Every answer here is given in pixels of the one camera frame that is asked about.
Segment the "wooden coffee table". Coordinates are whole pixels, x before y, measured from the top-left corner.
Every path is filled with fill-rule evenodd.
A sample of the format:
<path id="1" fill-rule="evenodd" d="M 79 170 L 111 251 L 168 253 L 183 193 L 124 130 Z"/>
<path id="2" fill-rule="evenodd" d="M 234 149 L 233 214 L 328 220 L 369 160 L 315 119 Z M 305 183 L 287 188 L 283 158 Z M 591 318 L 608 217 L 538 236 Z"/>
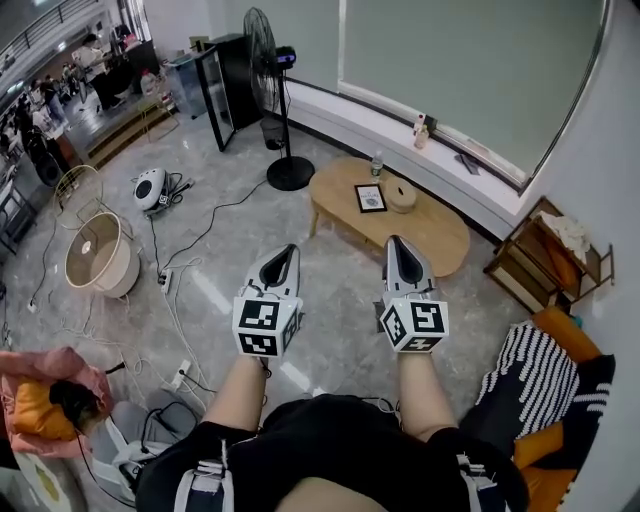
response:
<path id="1" fill-rule="evenodd" d="M 372 183 L 370 163 L 362 158 L 340 157 L 317 171 L 309 183 L 309 235 L 316 234 L 320 220 L 328 221 L 379 252 L 389 236 L 399 235 L 429 260 L 437 277 L 455 273 L 470 248 L 469 229 L 462 218 L 421 190 L 408 213 L 392 209 L 364 213 L 356 188 Z"/>

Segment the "black white striped blanket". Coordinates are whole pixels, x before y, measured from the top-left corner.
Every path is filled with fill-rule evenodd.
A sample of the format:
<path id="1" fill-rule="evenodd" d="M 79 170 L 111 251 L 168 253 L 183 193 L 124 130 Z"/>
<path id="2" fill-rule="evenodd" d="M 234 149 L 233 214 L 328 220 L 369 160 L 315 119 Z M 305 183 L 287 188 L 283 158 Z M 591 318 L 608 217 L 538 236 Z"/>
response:
<path id="1" fill-rule="evenodd" d="M 604 415 L 615 370 L 612 355 L 577 363 L 533 323 L 514 325 L 460 428 L 514 457 L 518 441 L 560 423 L 561 446 L 543 449 L 531 463 L 579 470 Z"/>

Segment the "beige round lampshade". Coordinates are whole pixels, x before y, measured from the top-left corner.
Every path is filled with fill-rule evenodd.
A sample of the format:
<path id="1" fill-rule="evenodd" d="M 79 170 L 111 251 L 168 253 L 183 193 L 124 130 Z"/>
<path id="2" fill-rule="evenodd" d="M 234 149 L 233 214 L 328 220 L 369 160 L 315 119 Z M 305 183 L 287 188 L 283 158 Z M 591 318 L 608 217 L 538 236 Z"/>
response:
<path id="1" fill-rule="evenodd" d="M 74 235 L 64 264 L 67 283 L 108 298 L 129 293 L 140 273 L 140 257 L 119 216 L 98 213 Z"/>

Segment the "black glass-door fridge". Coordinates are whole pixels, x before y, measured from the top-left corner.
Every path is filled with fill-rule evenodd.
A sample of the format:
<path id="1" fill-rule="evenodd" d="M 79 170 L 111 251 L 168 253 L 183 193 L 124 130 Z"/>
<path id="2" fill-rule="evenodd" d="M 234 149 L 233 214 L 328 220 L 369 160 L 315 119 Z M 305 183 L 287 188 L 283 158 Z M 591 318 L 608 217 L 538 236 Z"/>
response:
<path id="1" fill-rule="evenodd" d="M 224 152 L 238 131 L 262 119 L 251 85 L 246 37 L 228 34 L 205 42 L 195 66 L 218 149 Z"/>

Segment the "orange cushion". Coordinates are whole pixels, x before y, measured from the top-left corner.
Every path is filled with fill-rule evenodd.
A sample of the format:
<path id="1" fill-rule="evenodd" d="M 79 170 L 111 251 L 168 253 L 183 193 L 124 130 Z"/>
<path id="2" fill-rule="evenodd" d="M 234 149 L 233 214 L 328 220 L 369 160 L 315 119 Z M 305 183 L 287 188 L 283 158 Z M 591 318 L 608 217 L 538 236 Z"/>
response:
<path id="1" fill-rule="evenodd" d="M 75 428 L 59 405 L 49 400 L 50 387 L 29 379 L 22 379 L 15 395 L 13 425 L 21 434 L 47 440 L 71 441 Z"/>

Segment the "narrow grey roller blind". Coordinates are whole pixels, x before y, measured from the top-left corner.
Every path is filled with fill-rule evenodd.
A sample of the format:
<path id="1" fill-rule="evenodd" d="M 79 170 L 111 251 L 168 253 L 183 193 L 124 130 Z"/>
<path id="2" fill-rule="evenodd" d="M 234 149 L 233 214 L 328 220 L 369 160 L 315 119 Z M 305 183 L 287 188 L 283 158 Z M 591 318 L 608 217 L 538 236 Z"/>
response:
<path id="1" fill-rule="evenodd" d="M 213 40 L 243 31 L 246 12 L 257 7 L 279 46 L 292 46 L 297 63 L 288 75 L 336 91 L 339 62 L 339 0 L 143 0 L 158 53 L 187 52 L 190 39 Z"/>

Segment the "wide grey roller blind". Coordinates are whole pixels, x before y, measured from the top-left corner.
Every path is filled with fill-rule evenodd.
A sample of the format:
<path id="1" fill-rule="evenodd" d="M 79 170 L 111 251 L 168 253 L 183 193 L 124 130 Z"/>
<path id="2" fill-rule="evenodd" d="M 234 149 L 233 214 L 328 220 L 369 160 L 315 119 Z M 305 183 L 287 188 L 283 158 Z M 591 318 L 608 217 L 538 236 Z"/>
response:
<path id="1" fill-rule="evenodd" d="M 590 78 L 611 0 L 340 0 L 338 89 L 515 188 L 549 157 Z"/>

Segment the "white round appliance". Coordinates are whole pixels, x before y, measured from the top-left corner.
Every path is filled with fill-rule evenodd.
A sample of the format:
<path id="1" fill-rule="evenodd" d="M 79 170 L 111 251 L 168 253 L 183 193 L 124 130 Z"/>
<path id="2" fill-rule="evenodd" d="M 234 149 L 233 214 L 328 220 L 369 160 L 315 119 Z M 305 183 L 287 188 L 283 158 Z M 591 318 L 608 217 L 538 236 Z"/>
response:
<path id="1" fill-rule="evenodd" d="M 133 192 L 137 208 L 143 212 L 156 211 L 169 204 L 169 174 L 161 168 L 141 173 Z"/>

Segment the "round wooden box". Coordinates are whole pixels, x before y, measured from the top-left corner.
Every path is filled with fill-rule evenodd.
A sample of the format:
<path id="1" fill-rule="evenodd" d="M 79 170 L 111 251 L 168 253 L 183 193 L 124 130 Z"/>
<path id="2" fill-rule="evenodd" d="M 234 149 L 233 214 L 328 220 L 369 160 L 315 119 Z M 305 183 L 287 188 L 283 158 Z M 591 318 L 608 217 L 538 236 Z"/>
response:
<path id="1" fill-rule="evenodd" d="M 416 191 L 404 179 L 396 176 L 387 178 L 384 182 L 383 192 L 387 206 L 397 213 L 410 213 L 416 206 Z"/>

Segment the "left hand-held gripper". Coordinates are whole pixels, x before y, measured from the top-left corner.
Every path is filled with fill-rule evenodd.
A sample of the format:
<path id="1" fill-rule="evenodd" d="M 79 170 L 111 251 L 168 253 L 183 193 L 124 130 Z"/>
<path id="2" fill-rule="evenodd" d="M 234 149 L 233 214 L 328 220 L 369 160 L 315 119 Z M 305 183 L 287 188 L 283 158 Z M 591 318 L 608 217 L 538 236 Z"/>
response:
<path id="1" fill-rule="evenodd" d="M 295 244 L 276 248 L 260 256 L 249 268 L 245 285 L 259 296 L 297 297 L 300 281 L 300 251 Z M 241 355 L 280 358 L 300 329 L 303 301 L 300 298 L 271 299 L 236 297 L 232 332 Z"/>

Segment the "white crumpled cloth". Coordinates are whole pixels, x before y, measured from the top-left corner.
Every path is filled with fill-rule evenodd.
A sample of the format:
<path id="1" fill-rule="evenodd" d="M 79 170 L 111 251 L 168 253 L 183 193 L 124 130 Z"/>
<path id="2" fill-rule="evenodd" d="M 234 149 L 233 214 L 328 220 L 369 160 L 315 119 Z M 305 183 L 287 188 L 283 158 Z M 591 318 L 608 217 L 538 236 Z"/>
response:
<path id="1" fill-rule="evenodd" d="M 586 230 L 582 225 L 567 216 L 554 216 L 547 212 L 540 212 L 538 216 L 542 223 L 549 228 L 582 263 L 586 263 L 586 255 L 591 244 Z"/>

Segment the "black standing fan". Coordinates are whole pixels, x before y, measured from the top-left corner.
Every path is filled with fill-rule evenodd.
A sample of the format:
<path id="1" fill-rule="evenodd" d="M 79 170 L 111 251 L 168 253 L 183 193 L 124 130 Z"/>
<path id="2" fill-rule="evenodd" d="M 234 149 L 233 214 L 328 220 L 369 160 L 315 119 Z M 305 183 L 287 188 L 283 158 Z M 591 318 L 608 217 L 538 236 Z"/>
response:
<path id="1" fill-rule="evenodd" d="M 291 151 L 288 124 L 286 72 L 296 63 L 297 55 L 291 46 L 278 46 L 265 13 L 250 8 L 243 18 L 250 61 L 251 85 L 259 110 L 264 117 L 278 118 L 284 128 L 285 146 L 278 150 L 280 157 L 267 169 L 267 182 L 280 191 L 305 188 L 315 173 L 308 159 Z"/>

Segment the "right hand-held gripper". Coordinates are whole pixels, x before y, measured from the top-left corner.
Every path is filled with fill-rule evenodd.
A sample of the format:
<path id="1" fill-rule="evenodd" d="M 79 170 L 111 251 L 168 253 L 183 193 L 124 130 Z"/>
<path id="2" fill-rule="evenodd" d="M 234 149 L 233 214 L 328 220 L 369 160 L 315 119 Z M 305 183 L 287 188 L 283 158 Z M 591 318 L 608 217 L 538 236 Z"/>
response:
<path id="1" fill-rule="evenodd" d="M 449 336 L 448 303 L 439 299 L 431 264 L 414 245 L 392 235 L 385 251 L 386 292 L 374 303 L 378 331 L 395 353 L 429 353 Z"/>

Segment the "pink blanket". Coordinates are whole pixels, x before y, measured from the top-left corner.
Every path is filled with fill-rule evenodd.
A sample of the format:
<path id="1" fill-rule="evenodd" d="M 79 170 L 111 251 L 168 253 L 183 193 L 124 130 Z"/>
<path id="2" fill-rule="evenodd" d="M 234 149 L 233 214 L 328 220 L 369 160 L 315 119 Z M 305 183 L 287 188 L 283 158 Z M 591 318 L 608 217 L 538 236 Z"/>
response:
<path id="1" fill-rule="evenodd" d="M 15 408 L 19 380 L 29 378 L 43 384 L 69 380 L 82 384 L 111 412 L 114 400 L 107 375 L 89 365 L 73 348 L 61 347 L 44 352 L 0 351 L 0 400 L 11 449 L 41 457 L 69 459 L 81 455 L 76 439 L 47 440 L 27 433 L 19 433 L 15 426 Z"/>

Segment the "person's black clothing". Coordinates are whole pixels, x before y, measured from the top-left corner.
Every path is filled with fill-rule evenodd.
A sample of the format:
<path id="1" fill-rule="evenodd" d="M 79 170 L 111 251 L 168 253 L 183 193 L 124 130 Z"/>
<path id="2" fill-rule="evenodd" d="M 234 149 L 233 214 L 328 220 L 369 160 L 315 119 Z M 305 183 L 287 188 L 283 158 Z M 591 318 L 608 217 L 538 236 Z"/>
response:
<path id="1" fill-rule="evenodd" d="M 520 471 L 487 442 L 451 427 L 427 442 L 354 396 L 324 394 L 275 409 L 252 432 L 201 422 L 141 473 L 138 512 L 173 512 L 184 476 L 205 461 L 232 474 L 234 512 L 275 512 L 301 481 L 319 478 L 387 512 L 527 512 Z"/>

